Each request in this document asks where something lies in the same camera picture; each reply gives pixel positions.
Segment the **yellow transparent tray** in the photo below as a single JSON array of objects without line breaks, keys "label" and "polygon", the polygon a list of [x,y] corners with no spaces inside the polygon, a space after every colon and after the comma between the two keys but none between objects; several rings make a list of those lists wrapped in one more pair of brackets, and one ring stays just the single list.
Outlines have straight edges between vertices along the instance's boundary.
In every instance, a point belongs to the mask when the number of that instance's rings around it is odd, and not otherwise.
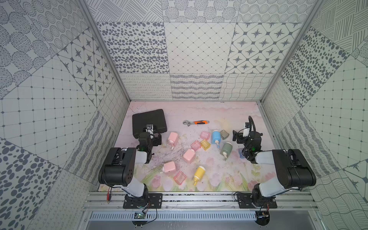
[{"label": "yellow transparent tray", "polygon": [[211,144],[207,140],[202,140],[200,143],[203,150],[208,150],[211,147]]}]

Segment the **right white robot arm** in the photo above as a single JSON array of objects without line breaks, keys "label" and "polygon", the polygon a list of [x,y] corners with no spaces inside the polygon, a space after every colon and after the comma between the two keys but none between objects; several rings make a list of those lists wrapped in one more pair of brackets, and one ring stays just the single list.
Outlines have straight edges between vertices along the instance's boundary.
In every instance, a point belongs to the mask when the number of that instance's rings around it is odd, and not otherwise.
[{"label": "right white robot arm", "polygon": [[299,149],[261,150],[262,133],[245,129],[233,131],[233,141],[243,144],[241,154],[252,164],[273,165],[276,176],[266,182],[256,184],[252,189],[252,203],[259,207],[275,196],[289,190],[300,190],[316,184],[316,175]]}]

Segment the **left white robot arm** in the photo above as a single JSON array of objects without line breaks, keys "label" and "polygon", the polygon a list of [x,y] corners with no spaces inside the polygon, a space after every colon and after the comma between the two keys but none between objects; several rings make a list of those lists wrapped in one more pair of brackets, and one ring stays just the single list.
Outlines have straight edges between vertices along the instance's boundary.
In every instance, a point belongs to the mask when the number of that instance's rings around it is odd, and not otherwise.
[{"label": "left white robot arm", "polygon": [[99,183],[110,188],[120,188],[133,200],[148,200],[148,189],[134,177],[136,164],[149,164],[152,149],[162,144],[161,134],[142,132],[139,145],[134,148],[111,148],[98,173]]}]

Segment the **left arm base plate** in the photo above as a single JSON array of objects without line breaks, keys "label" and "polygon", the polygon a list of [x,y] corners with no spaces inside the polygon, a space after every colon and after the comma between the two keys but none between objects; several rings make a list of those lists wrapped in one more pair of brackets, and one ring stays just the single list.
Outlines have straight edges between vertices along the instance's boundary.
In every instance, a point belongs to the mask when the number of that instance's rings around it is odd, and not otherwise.
[{"label": "left arm base plate", "polygon": [[148,193],[141,197],[130,197],[125,195],[124,209],[160,209],[162,207],[163,194]]}]

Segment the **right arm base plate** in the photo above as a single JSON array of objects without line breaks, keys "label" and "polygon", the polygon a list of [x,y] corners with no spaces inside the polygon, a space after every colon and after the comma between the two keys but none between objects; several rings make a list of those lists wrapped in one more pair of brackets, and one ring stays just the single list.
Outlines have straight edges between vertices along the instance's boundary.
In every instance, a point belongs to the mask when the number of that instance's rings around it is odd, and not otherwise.
[{"label": "right arm base plate", "polygon": [[236,200],[240,209],[276,209],[275,197],[253,196],[250,193],[237,193]]}]

